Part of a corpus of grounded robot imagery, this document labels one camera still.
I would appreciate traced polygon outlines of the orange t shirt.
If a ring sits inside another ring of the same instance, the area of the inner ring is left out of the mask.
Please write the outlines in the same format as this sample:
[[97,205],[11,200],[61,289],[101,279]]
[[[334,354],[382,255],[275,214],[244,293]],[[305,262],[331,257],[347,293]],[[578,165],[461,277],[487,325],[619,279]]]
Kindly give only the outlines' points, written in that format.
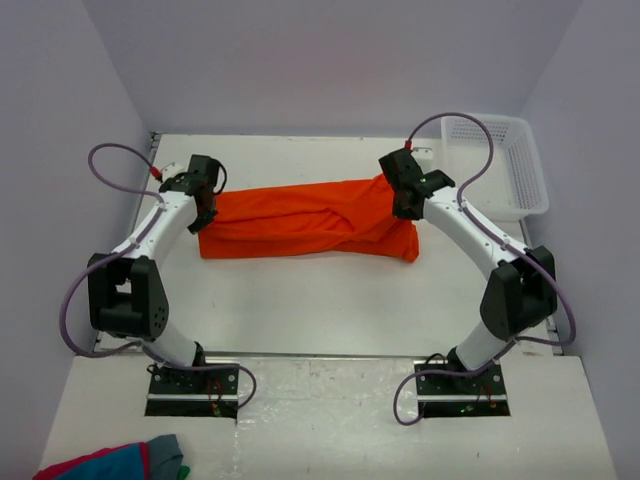
[[407,263],[420,254],[409,220],[392,215],[383,175],[369,179],[224,192],[218,214],[198,234],[200,257],[248,259],[348,252]]

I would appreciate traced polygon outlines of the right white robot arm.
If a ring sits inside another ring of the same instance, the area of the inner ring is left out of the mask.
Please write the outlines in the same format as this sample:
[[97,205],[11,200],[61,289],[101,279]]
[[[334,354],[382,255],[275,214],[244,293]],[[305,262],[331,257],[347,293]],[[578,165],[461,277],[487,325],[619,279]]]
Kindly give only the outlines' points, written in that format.
[[528,248],[475,207],[441,170],[425,173],[406,148],[379,159],[393,191],[392,214],[425,220],[442,231],[476,265],[486,286],[480,320],[446,357],[444,370],[458,378],[478,375],[523,332],[556,312],[555,259],[544,247]]

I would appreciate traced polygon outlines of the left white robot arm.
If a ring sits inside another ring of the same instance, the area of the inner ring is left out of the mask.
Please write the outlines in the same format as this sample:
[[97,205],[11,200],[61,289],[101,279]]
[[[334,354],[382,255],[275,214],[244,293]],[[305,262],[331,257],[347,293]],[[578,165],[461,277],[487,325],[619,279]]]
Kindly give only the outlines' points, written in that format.
[[202,346],[170,321],[160,268],[180,235],[213,223],[217,196],[227,181],[223,164],[194,154],[188,167],[166,174],[152,192],[153,207],[132,235],[88,263],[91,326],[120,339],[138,341],[155,361],[176,371],[206,372]]

